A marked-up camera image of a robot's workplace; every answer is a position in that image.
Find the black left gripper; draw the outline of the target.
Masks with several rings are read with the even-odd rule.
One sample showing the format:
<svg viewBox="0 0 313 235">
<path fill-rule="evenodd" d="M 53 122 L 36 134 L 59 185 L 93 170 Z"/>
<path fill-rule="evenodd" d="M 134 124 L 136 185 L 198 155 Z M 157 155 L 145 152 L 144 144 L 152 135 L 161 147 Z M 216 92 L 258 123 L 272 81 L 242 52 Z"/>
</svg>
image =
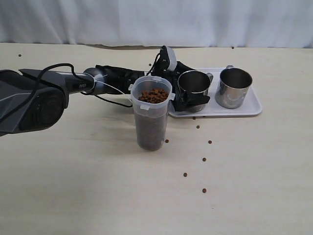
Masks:
<svg viewBox="0 0 313 235">
<path fill-rule="evenodd" d="M 186 66 L 181 61 L 177 61 L 176 71 L 153 68 L 150 71 L 148 71 L 146 74 L 162 77 L 171 83 L 172 93 L 175 94 L 175 98 L 172 101 L 172 104 L 176 112 L 182 112 L 185 110 L 185 108 L 205 105 L 210 100 L 210 96 L 207 96 L 207 95 L 189 96 L 187 97 L 187 100 L 184 103 L 183 94 L 178 86 L 178 78 L 179 78 L 180 73 L 184 73 L 184 72 L 192 71 L 192 70 L 194 71 L 195 69 Z"/>
</svg>

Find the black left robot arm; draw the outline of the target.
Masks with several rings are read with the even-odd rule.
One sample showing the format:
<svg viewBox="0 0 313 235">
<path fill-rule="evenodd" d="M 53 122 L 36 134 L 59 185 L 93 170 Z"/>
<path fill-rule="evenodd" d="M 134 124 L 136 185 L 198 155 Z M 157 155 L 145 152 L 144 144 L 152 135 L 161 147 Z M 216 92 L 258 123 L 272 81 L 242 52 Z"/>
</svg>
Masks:
<svg viewBox="0 0 313 235">
<path fill-rule="evenodd" d="M 61 118 L 68 107 L 70 94 L 129 94 L 129 86 L 148 74 L 170 82 L 172 92 L 177 96 L 174 107 L 178 111 L 208 103 L 210 97 L 207 95 L 194 92 L 183 95 L 178 90 L 179 75 L 190 70 L 182 63 L 178 63 L 173 70 L 157 68 L 150 71 L 97 65 L 83 73 L 76 73 L 69 63 L 52 65 L 43 70 L 1 70 L 0 134 L 45 130 Z"/>
</svg>

